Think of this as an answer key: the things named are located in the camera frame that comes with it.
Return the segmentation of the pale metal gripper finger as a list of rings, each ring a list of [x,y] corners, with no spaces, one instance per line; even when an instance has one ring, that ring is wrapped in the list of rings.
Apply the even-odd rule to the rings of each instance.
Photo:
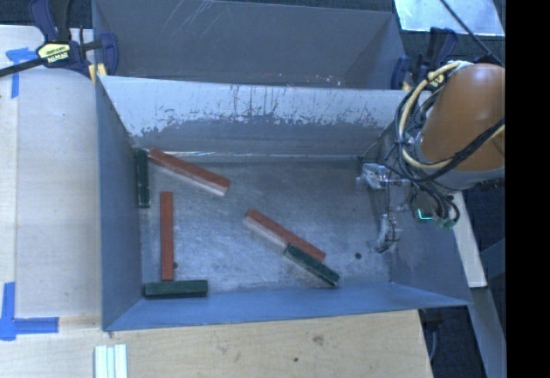
[[[371,244],[378,253],[392,253],[403,235],[403,228],[395,216],[384,213],[379,223],[379,231],[376,239]]]
[[[390,188],[406,188],[411,181],[401,177],[394,170],[372,162],[366,162],[356,178],[357,192],[384,191]]]

